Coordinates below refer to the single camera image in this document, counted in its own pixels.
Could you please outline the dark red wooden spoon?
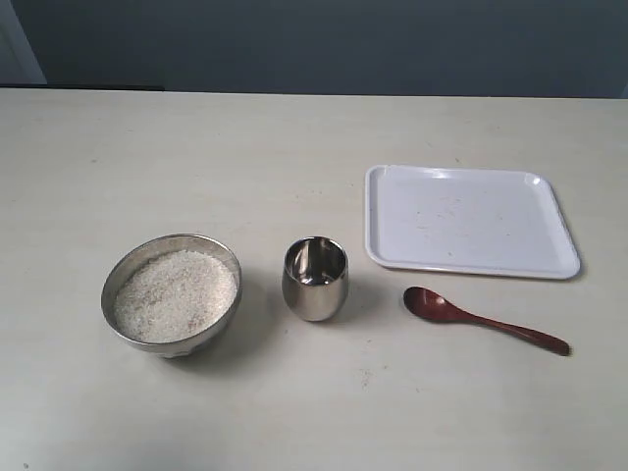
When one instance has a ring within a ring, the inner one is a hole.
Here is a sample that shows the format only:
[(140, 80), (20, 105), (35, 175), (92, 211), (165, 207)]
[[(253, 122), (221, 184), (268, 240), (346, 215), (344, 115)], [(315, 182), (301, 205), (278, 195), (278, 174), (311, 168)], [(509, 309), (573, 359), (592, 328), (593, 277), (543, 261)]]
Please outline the dark red wooden spoon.
[(533, 329), (471, 314), (427, 288), (408, 288), (403, 294), (403, 303), (409, 312), (428, 322), (478, 325), (511, 335), (560, 356), (569, 356), (572, 352), (571, 346), (564, 340)]

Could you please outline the steel cup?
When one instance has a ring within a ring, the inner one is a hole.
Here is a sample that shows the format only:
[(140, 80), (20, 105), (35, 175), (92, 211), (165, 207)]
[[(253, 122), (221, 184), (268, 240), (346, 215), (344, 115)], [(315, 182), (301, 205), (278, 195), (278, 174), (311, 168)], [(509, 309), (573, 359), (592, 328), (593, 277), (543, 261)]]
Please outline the steel cup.
[(348, 294), (348, 257), (334, 240), (308, 236), (294, 242), (286, 253), (282, 293), (289, 308), (307, 322), (335, 316)]

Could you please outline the steel bowl of rice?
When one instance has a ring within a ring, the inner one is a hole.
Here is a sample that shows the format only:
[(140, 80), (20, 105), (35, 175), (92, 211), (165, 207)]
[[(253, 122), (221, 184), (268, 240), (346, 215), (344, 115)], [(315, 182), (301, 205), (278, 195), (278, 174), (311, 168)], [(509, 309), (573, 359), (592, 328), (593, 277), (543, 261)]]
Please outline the steel bowl of rice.
[(241, 294), (241, 267), (226, 245), (205, 235), (165, 235), (135, 248), (112, 269), (101, 310), (129, 346), (177, 358), (222, 334)]

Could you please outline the white plastic tray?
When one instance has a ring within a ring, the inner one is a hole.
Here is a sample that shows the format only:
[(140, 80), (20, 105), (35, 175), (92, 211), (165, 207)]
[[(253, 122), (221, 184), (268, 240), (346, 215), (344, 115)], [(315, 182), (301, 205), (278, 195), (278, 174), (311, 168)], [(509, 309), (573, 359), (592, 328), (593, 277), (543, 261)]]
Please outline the white plastic tray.
[(385, 268), (544, 280), (580, 272), (552, 187), (537, 174), (376, 165), (364, 196), (365, 249)]

